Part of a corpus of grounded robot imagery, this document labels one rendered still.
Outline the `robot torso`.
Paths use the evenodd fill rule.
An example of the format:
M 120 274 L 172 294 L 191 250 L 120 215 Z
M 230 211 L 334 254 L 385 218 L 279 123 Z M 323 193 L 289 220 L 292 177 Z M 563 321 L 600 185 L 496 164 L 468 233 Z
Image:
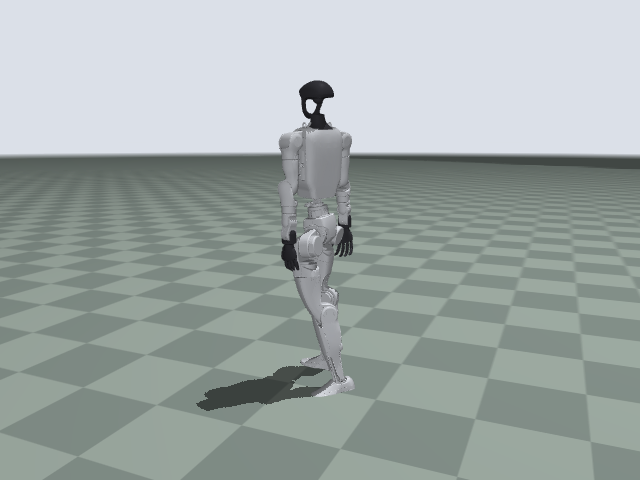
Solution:
M 328 125 L 331 122 L 328 123 Z M 303 127 L 305 124 L 305 127 Z M 342 135 L 336 128 L 317 130 L 306 126 L 295 131 L 304 131 L 303 146 L 299 150 L 299 197 L 313 199 L 305 203 L 308 217 L 303 221 L 304 231 L 317 229 L 322 243 L 330 242 L 337 233 L 334 213 L 329 213 L 327 204 L 321 199 L 334 197 L 341 177 Z M 294 132 L 295 132 L 294 131 Z M 315 199 L 315 200 L 314 200 Z

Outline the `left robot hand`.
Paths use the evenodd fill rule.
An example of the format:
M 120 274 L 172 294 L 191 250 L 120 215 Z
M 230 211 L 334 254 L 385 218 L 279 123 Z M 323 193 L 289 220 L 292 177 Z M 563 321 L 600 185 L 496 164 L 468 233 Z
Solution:
M 282 247 L 281 258 L 282 260 L 284 260 L 287 269 L 295 271 L 296 268 L 297 270 L 299 270 L 297 254 L 294 248 L 294 244 L 297 242 L 296 232 L 294 230 L 290 232 L 289 239 L 290 241 L 282 239 L 282 244 L 284 244 L 284 246 Z

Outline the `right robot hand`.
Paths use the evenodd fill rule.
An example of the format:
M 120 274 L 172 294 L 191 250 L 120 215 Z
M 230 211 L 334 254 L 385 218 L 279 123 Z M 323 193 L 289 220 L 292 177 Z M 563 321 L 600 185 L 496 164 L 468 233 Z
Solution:
M 338 218 L 339 218 L 339 216 L 338 216 Z M 340 225 L 340 224 L 339 224 L 339 221 L 338 221 L 338 225 L 339 225 L 339 226 L 341 226 L 341 227 L 343 227 L 343 229 L 344 229 L 344 234 L 343 234 L 343 237 L 342 237 L 341 242 L 338 244 L 338 247 L 337 247 L 336 253 L 335 253 L 334 255 L 337 255 L 337 254 L 339 253 L 339 251 L 340 251 L 340 247 L 341 247 L 341 243 L 342 243 L 341 254 L 339 255 L 339 257 L 342 257 L 342 256 L 343 256 L 343 253 L 344 253 L 344 250 L 345 250 L 345 243 L 346 243 L 346 251 L 345 251 L 345 254 L 344 254 L 344 257 L 345 257 L 345 256 L 347 256 L 347 254 L 348 254 L 348 252 L 349 252 L 349 242 L 350 242 L 350 252 L 349 252 L 349 255 L 351 255 L 351 254 L 352 254 L 352 252 L 353 252 L 353 242 L 352 242 L 352 240 L 353 240 L 353 236 L 352 236 L 352 233 L 351 233 L 351 231 L 350 231 L 350 229 L 349 229 L 349 228 L 351 227 L 351 216 L 350 216 L 350 215 L 348 216 L 348 225 Z M 334 245 L 334 244 L 332 244 L 332 246 L 333 246 L 333 245 Z

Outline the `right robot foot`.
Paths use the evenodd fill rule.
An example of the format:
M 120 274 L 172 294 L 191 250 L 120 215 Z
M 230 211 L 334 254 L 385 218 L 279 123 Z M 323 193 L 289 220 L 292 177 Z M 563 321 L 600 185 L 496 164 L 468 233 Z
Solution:
M 321 354 L 316 356 L 316 357 L 303 358 L 303 359 L 301 359 L 301 364 L 304 365 L 304 366 L 307 366 L 307 367 L 325 369 L 325 370 L 329 371 L 329 368 L 328 368 L 328 365 L 326 363 L 326 360 L 320 359 L 320 356 L 321 356 Z

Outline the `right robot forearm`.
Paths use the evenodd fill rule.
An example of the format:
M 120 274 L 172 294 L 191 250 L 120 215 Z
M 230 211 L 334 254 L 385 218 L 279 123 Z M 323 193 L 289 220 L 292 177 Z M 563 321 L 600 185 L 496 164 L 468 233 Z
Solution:
M 339 215 L 338 221 L 340 225 L 348 225 L 348 216 L 351 212 L 350 206 L 350 198 L 351 194 L 350 182 L 348 180 L 348 184 L 344 187 L 337 188 L 336 197 L 337 197 L 337 213 Z

